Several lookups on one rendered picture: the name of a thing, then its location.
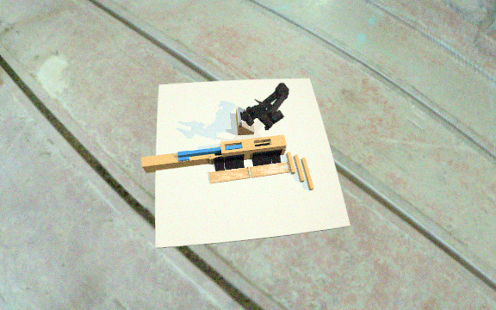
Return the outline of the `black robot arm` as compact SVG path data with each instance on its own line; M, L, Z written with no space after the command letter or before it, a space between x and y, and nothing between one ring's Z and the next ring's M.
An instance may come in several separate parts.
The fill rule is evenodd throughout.
M270 107L269 109L265 109L264 112L270 117L270 119L264 123L265 127L265 131L266 130L269 130L271 127L273 127L273 125L275 123L277 123L279 120L281 120L282 118L284 118L284 114L282 113L282 111L279 109L284 100L286 100L288 98L288 95L289 95L289 88L284 84L284 83L279 83L276 87L275 87L275 92L273 92L270 96L268 96L264 101L268 100L270 103L273 103L272 107ZM249 113L249 115L252 117L254 114L256 114L256 112L262 107L261 104L256 104L256 105L253 105L252 107L251 106L248 106L246 108L246 111ZM240 116L241 116L241 120L242 121L245 121L246 120L246 117L247 117L247 114L246 112L240 112Z

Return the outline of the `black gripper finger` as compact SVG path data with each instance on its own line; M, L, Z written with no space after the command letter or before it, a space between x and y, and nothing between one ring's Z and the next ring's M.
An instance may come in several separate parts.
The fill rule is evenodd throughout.
M250 122L252 120L251 116L249 115L249 113L245 110L246 114L247 114L247 117L246 119Z
M254 99L254 100L255 100L258 104L261 104L263 107L265 107L266 105L268 105L265 101L260 102L260 101L258 101L258 100L256 100L256 99Z

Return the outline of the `blue bar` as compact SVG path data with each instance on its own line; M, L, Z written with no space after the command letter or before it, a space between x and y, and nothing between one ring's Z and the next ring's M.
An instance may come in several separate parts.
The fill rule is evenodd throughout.
M181 161L190 160L189 157L214 154L214 153L221 153L221 148L215 147L215 148L208 148L208 149L201 149L194 151L182 151L182 152L177 152L177 156L178 156L178 162L181 162Z

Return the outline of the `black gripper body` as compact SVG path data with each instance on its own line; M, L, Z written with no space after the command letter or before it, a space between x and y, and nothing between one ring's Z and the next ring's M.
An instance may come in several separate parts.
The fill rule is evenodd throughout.
M266 123L270 117L264 112L265 109L269 109L270 107L272 107L272 104L266 100L265 101L268 105L266 105L265 107L261 107L253 116L252 116L252 120L249 122L247 119L245 120L245 122L247 123L247 125L251 126L255 121L256 118L258 118L263 124Z

